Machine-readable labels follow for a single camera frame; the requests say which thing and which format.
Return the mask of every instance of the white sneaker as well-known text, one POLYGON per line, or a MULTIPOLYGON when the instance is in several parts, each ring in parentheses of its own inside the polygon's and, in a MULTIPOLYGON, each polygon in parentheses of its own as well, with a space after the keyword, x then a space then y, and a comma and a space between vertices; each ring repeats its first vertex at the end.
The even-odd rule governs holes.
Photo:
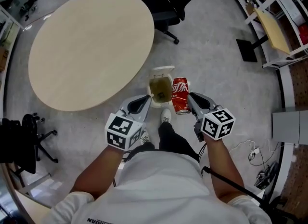
POLYGON ((171 111, 169 108, 165 108, 160 115, 160 122, 171 122, 171 111))
POLYGON ((144 129, 143 132, 142 132, 140 142, 141 142, 141 145, 143 145, 146 142, 151 142, 150 136, 149 136, 148 131, 146 129, 144 129))

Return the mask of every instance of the beige table top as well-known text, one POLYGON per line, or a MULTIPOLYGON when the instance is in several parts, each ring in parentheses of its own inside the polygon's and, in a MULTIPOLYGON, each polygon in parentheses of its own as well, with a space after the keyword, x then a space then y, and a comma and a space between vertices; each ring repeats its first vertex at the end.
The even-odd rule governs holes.
POLYGON ((269 38, 269 42, 272 48, 290 54, 288 44, 277 21, 259 9, 255 9, 255 11, 269 38))
POLYGON ((62 111, 101 104, 142 67, 154 23, 141 0, 70 0, 38 32, 29 78, 38 98, 62 111))

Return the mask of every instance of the gray floor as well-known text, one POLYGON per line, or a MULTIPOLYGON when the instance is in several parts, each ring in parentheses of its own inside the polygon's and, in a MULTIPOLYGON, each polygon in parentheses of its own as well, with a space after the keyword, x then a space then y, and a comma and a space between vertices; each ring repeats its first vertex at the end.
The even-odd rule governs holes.
MULTIPOLYGON (((39 18, 52 12, 68 0, 39 0, 39 18)), ((228 149, 251 139, 256 146, 263 147, 264 160, 271 156, 267 139, 271 138, 271 112, 281 105, 276 73, 262 69, 262 54, 257 52, 258 63, 242 61, 236 38, 254 40, 250 28, 235 0, 193 0, 186 7, 186 19, 170 32, 180 39, 179 45, 156 31, 148 59, 136 77, 107 102, 80 112, 61 112, 44 105, 33 93, 28 77, 28 56, 33 40, 44 23, 39 19, 31 29, 23 32, 16 44, 6 92, 6 116, 21 119, 25 113, 38 112, 46 118, 45 130, 56 129, 58 136, 52 137, 43 146, 59 159, 58 164, 45 156, 37 163, 37 173, 24 174, 27 182, 52 173, 52 179, 32 191, 35 198, 53 206, 69 192, 76 177, 105 148, 104 125, 110 112, 116 111, 122 100, 136 94, 146 93, 148 74, 151 68, 174 65, 173 77, 186 77, 190 91, 204 93, 218 104, 228 108, 236 117, 232 135, 224 142, 228 149)), ((147 118, 147 129, 152 141, 158 144, 157 128, 160 110, 151 109, 147 118)), ((176 132, 185 137, 193 149, 199 152, 201 144, 193 133, 193 115, 173 114, 172 124, 176 132)), ((271 150, 276 144, 270 143, 271 150)), ((262 166, 249 164, 248 154, 253 144, 247 142, 231 151, 245 184, 253 185, 262 166)), ((254 164, 262 162, 257 155, 254 164)), ((208 164, 207 154, 201 164, 208 164)), ((210 177, 204 178, 205 185, 212 189, 210 177)))

